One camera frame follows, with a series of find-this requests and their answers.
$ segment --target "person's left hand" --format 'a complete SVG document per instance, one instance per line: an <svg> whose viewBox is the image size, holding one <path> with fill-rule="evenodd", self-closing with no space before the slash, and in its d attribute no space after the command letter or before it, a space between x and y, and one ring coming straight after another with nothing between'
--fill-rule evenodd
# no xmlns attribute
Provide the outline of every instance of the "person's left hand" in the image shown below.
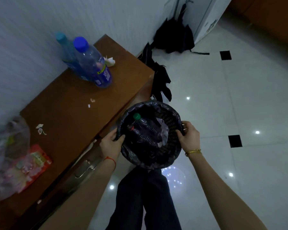
<svg viewBox="0 0 288 230"><path fill-rule="evenodd" d="M103 152L104 158L107 156L114 159L117 162L119 158L119 154L121 152L122 144L125 139L125 135L122 135L117 141L113 141L116 137L116 130L115 128L111 131L108 135L106 135L100 143L101 151Z"/></svg>

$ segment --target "forearm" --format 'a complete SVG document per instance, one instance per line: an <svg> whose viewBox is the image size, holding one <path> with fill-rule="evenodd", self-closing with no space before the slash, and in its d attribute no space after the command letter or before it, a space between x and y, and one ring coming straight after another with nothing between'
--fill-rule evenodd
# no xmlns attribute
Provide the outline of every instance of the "forearm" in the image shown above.
<svg viewBox="0 0 288 230"><path fill-rule="evenodd" d="M106 189L115 164L100 163L92 176L42 225L40 230L86 230Z"/></svg>
<svg viewBox="0 0 288 230"><path fill-rule="evenodd" d="M267 229L246 203L217 175L200 153L189 159L221 230Z"/></svg>

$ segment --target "dark pants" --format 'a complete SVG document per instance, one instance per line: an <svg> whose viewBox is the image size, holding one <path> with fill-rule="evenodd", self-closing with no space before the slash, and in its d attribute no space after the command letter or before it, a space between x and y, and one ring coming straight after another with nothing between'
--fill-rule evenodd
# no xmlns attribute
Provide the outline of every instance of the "dark pants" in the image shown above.
<svg viewBox="0 0 288 230"><path fill-rule="evenodd" d="M181 230L169 185L161 170L134 168L119 183L116 208L106 230L140 230L146 210L147 230Z"/></svg>

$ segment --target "gold bracelet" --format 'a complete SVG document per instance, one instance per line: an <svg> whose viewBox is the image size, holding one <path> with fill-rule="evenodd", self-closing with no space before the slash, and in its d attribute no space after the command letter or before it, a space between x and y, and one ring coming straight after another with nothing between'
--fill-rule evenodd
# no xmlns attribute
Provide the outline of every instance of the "gold bracelet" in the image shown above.
<svg viewBox="0 0 288 230"><path fill-rule="evenodd" d="M193 151L185 152L184 154L185 154L185 156L188 156L190 153L194 153L194 152L198 152L198 153L202 154L200 149L196 149L196 150L193 150Z"/></svg>

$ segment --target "person's right arm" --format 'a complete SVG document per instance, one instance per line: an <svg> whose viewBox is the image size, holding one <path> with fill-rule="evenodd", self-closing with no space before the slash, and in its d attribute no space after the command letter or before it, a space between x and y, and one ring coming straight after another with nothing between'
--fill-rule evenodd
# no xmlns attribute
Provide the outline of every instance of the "person's right arm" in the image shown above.
<svg viewBox="0 0 288 230"><path fill-rule="evenodd" d="M246 203L219 177L199 153L188 152L200 149L200 133L188 121L183 121L185 136L177 131L182 149L187 153L200 184L206 195L211 211L221 230L243 230L267 228Z"/></svg>

